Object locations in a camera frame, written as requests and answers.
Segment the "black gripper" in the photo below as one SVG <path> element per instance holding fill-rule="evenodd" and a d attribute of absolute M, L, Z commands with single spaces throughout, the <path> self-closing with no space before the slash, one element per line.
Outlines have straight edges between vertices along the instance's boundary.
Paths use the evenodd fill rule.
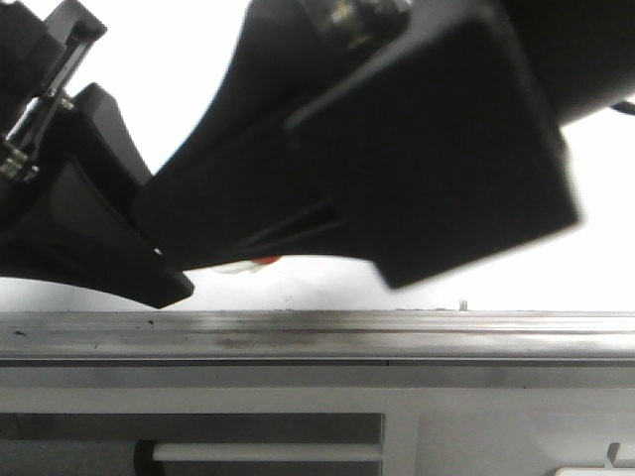
<path fill-rule="evenodd" d="M 193 293 L 131 216 L 152 174 L 116 100 L 65 88 L 107 32 L 78 1 L 39 18 L 1 3 L 1 275 L 163 308 Z"/>

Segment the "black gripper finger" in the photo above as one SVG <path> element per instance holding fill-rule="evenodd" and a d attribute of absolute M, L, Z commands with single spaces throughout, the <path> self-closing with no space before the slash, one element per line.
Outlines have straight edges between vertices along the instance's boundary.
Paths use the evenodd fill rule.
<path fill-rule="evenodd" d="M 565 155 L 506 19 L 451 14 L 305 108 L 162 171 L 134 216 L 182 269 L 342 256 L 400 288 L 576 224 Z"/>

